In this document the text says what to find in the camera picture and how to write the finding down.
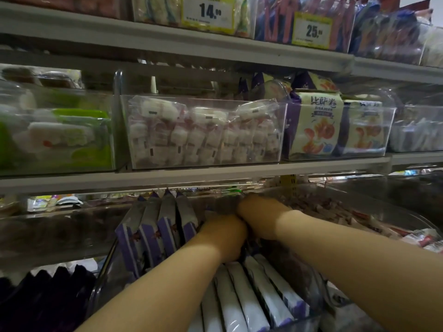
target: hand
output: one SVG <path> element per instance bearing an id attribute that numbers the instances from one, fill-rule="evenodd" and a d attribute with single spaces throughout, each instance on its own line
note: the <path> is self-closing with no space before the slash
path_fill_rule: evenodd
<path id="1" fill-rule="evenodd" d="M 255 235 L 267 239 L 277 239 L 277 220 L 291 209 L 272 198 L 250 193 L 237 206 L 240 215 L 254 231 Z"/>
<path id="2" fill-rule="evenodd" d="M 235 261 L 248 236 L 248 228 L 236 215 L 213 215 L 203 224 L 196 238 L 214 245 L 220 252 L 221 263 Z"/>

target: person's right arm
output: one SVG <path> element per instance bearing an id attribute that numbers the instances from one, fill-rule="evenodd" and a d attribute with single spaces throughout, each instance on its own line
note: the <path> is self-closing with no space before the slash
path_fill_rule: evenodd
<path id="1" fill-rule="evenodd" d="M 443 324 L 443 256 L 337 225 L 250 194 L 237 212 L 261 238 L 279 240 L 390 332 Z"/>

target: person's left hand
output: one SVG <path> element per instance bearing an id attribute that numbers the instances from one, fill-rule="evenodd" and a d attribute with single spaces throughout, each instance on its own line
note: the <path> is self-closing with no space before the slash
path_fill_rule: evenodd
<path id="1" fill-rule="evenodd" d="M 196 238 L 214 245 L 220 252 L 221 263 L 240 256 L 240 248 L 248 235 L 246 224 L 236 215 L 213 215 L 203 224 Z"/>

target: price tag reading 14.90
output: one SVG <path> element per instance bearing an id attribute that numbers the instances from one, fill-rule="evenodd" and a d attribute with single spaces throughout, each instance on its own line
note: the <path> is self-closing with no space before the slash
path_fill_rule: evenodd
<path id="1" fill-rule="evenodd" d="M 182 0 L 182 24 L 233 34 L 234 0 Z"/>
<path id="2" fill-rule="evenodd" d="M 294 14 L 292 44 L 329 49 L 332 19 L 307 13 Z"/>

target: person's left arm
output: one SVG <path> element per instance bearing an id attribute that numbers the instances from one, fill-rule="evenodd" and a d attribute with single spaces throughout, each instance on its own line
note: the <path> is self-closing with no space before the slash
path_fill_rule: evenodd
<path id="1" fill-rule="evenodd" d="M 217 216 L 172 256 L 115 296 L 76 332 L 186 332 L 221 263 L 247 236 L 236 216 Z"/>

